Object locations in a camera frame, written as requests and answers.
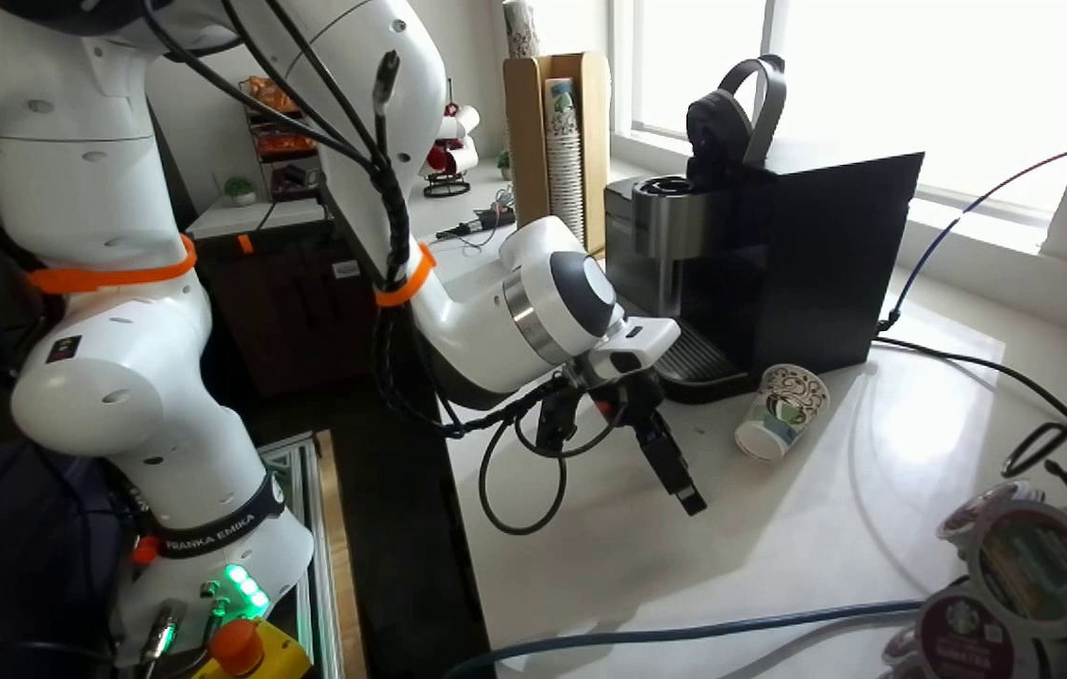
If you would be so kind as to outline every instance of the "table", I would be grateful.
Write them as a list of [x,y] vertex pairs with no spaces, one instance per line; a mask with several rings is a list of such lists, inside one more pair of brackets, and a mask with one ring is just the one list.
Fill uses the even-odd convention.
[[[1067,329],[926,279],[895,337],[1001,358],[1067,398]],[[616,429],[569,463],[557,522],[513,541],[496,533],[477,500],[491,435],[453,442],[491,646],[926,598],[951,586],[963,569],[937,541],[939,522],[1001,478],[1008,451],[1049,419],[1049,407],[991,371],[958,371],[890,347],[826,378],[834,396],[824,419],[780,463],[733,446],[746,396],[664,407],[711,497],[703,518],[686,518],[655,488],[633,435]],[[593,429],[601,416],[582,411],[579,442]],[[1067,490],[1041,471],[1021,484],[1067,500]],[[552,495],[554,463],[505,436],[491,469],[496,508],[527,523]],[[502,674],[711,679],[736,674],[800,632],[547,654],[511,661]],[[841,632],[767,674],[880,674],[890,632],[895,626]]]

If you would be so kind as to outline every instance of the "window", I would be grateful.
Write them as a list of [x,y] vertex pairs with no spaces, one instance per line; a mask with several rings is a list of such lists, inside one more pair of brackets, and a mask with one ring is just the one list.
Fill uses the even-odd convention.
[[[927,152],[927,200],[967,205],[1067,148],[1067,0],[616,0],[616,152],[691,156],[686,104],[756,54],[787,63],[770,167]],[[991,207],[1045,224],[1067,161]]]

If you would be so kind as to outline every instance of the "small cup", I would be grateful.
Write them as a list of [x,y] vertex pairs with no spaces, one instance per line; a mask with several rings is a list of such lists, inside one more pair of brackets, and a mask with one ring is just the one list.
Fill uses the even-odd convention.
[[826,407],[831,387],[795,363],[763,375],[750,416],[736,426],[736,446],[750,455],[780,461]]

